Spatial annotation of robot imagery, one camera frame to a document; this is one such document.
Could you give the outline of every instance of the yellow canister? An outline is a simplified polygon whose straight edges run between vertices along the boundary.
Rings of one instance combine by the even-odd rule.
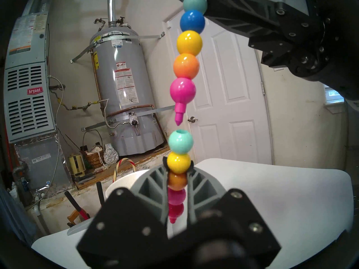
[[[74,154],[69,156],[71,175],[82,177],[85,175],[85,165],[81,154]]]

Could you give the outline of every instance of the orange bead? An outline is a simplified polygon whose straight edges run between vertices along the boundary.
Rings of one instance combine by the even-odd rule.
[[[177,78],[193,79],[200,70],[200,64],[191,54],[179,55],[173,64],[173,71]]]
[[[173,171],[168,173],[168,187],[174,191],[180,191],[187,185],[187,174],[175,174]]]

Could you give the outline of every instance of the door handle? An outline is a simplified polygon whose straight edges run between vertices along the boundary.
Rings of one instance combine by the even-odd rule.
[[[190,119],[188,119],[187,121],[195,123],[197,120],[198,120],[198,118],[190,117]]]

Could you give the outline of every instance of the pink bead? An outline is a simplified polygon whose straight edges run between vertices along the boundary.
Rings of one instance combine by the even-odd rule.
[[[179,126],[183,121],[183,114],[186,112],[186,104],[195,98],[196,86],[190,79],[177,78],[172,82],[169,93],[176,103],[174,121]]]
[[[183,214],[184,209],[185,206],[183,205],[183,203],[180,205],[168,204],[169,221],[174,224],[176,222],[176,219]]]
[[[168,203],[172,205],[180,205],[186,199],[186,190],[182,189],[180,191],[174,191],[171,188],[168,188]]]

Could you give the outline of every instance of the bead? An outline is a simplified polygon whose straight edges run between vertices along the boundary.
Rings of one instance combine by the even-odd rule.
[[[167,157],[167,165],[174,173],[182,174],[190,167],[191,158],[188,154],[177,154],[175,152],[171,152]]]
[[[175,174],[172,171],[168,173],[168,187],[173,191],[180,191],[187,185],[187,174]]]
[[[174,191],[171,188],[167,190],[168,203],[172,205],[180,205],[186,199],[186,190]]]
[[[177,78],[172,82],[169,93],[176,103],[174,121],[179,126],[183,121],[183,114],[186,112],[186,104],[195,98],[196,86],[190,79]]]
[[[186,130],[175,130],[168,138],[169,148],[177,154],[188,153],[193,146],[193,138]]]
[[[198,10],[204,14],[207,10],[207,0],[184,0],[183,8],[185,11]]]
[[[200,70],[200,63],[191,54],[179,55],[173,64],[173,71],[178,78],[193,79]]]
[[[177,50],[180,54],[197,56],[202,50],[202,38],[195,31],[185,31],[177,39]]]
[[[189,10],[182,15],[179,26],[183,32],[195,31],[196,33],[201,33],[205,23],[202,13],[198,10]]]
[[[183,214],[184,209],[185,205],[183,203],[179,205],[168,204],[169,221],[174,224],[177,218]]]

